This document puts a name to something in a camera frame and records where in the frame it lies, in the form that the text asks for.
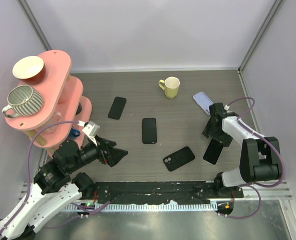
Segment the blue-edged smartphone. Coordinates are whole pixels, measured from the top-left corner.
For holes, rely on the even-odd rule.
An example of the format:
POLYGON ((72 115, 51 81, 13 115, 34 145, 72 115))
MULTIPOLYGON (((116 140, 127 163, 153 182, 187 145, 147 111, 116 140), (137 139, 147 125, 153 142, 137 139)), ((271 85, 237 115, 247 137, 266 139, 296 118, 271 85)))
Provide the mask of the blue-edged smartphone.
POLYGON ((142 143, 143 144, 157 143, 156 118, 142 119, 142 143))

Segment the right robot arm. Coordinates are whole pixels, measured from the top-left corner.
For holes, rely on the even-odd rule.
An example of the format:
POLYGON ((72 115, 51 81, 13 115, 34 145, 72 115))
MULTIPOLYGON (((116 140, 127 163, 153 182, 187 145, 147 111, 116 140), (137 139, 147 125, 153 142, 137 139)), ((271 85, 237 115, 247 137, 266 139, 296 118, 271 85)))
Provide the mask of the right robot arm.
POLYGON ((202 134, 210 139, 203 160, 215 165, 224 147, 236 141, 241 146, 239 166, 220 172, 214 179, 213 190, 218 197, 226 197, 237 187, 255 184, 268 188, 266 181, 275 180, 271 187, 284 179, 284 162, 275 137, 266 137, 248 125, 223 103, 209 106, 210 119, 202 134))

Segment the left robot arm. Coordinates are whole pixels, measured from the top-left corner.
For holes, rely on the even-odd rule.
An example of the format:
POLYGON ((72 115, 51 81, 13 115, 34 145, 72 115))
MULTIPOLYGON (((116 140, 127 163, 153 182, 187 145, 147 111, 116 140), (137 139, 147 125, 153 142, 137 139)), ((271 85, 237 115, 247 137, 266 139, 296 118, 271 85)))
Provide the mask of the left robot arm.
POLYGON ((52 160, 39 168, 24 198, 4 219, 0 219, 3 240, 32 240, 35 234, 65 206, 80 199, 90 199, 95 182, 84 172, 71 174, 99 160, 113 167, 127 154, 116 143, 96 136, 98 144, 88 142, 79 147, 67 140, 54 152, 52 160))

